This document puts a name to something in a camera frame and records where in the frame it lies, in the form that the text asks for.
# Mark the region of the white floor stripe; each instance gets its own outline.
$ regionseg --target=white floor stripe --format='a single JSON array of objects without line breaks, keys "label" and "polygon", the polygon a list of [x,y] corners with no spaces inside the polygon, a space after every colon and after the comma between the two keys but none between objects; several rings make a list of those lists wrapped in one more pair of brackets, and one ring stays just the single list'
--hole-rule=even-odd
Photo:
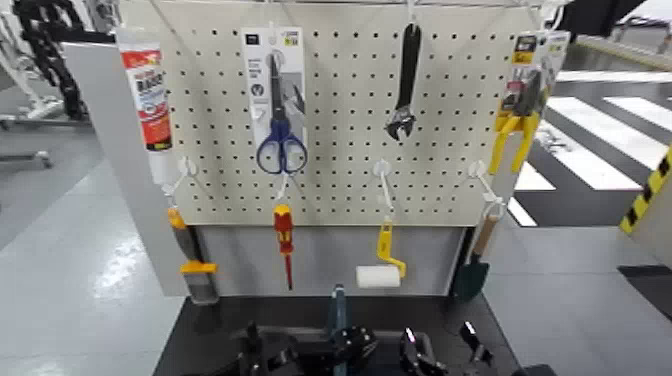
[{"label": "white floor stripe", "polygon": [[641,189],[621,171],[545,120],[541,121],[536,138],[553,157],[595,190]]},{"label": "white floor stripe", "polygon": [[651,170],[667,153],[667,146],[576,98],[551,97],[548,105]]},{"label": "white floor stripe", "polygon": [[561,71],[557,80],[580,82],[672,82],[672,72]]},{"label": "white floor stripe", "polygon": [[606,97],[605,101],[672,131],[672,111],[639,97]]},{"label": "white floor stripe", "polygon": [[520,203],[515,198],[511,197],[509,200],[509,213],[518,221],[523,227],[536,227],[537,222],[530,217],[530,215],[520,206]]},{"label": "white floor stripe", "polygon": [[523,163],[518,175],[516,191],[554,191],[555,186],[540,174],[531,164]]}]

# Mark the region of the yellow pliers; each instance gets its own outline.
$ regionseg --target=yellow pliers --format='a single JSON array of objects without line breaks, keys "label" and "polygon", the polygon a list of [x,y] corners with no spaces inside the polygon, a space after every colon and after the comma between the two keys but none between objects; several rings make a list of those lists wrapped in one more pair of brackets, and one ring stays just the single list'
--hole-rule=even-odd
[{"label": "yellow pliers", "polygon": [[511,164],[511,172],[520,171],[523,161],[525,161],[525,157],[530,147],[532,147],[534,133],[539,126],[540,118],[537,105],[540,102],[541,95],[541,71],[535,70],[530,74],[525,88],[513,105],[511,115],[508,117],[500,116],[495,121],[497,139],[495,140],[495,146],[492,148],[492,159],[488,168],[490,175],[496,174],[499,170],[506,140],[509,134],[515,131],[523,132],[523,141],[518,147],[516,156]]}]

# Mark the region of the scissors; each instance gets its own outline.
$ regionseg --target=scissors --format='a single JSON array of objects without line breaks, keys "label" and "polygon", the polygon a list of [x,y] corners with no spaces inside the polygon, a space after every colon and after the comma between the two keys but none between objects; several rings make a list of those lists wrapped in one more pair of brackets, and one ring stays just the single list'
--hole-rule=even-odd
[{"label": "scissors", "polygon": [[270,55],[271,65],[271,134],[257,149],[257,163],[266,173],[278,175],[300,171],[308,162],[308,150],[294,133],[285,113],[280,74],[275,56]]}]

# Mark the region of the yellow black hazard tape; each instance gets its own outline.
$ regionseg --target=yellow black hazard tape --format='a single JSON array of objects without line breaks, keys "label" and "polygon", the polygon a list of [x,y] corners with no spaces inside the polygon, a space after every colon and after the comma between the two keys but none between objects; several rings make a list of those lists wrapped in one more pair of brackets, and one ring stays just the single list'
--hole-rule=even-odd
[{"label": "yellow black hazard tape", "polygon": [[672,175],[670,169],[672,169],[672,147],[668,150],[667,155],[660,162],[658,168],[649,176],[644,190],[637,195],[632,207],[625,214],[625,217],[623,217],[621,221],[621,229],[623,231],[628,234],[632,233],[637,221],[644,216],[656,193],[660,192],[667,178]]}]

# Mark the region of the pegboard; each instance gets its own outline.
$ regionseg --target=pegboard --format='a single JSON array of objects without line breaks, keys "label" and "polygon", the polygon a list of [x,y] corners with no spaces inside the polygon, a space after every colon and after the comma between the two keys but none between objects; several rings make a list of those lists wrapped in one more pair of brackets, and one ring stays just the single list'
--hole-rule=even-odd
[{"label": "pegboard", "polygon": [[177,203],[190,224],[267,225],[282,178],[256,164],[241,27],[301,26],[309,161],[286,188],[297,225],[379,225],[386,208],[376,161],[401,225],[470,226],[482,187],[466,171],[489,161],[495,109],[520,7],[417,6],[422,27],[411,136],[384,131],[397,100],[403,5],[157,2],[123,4],[129,26],[160,35],[178,154],[198,166]]}]

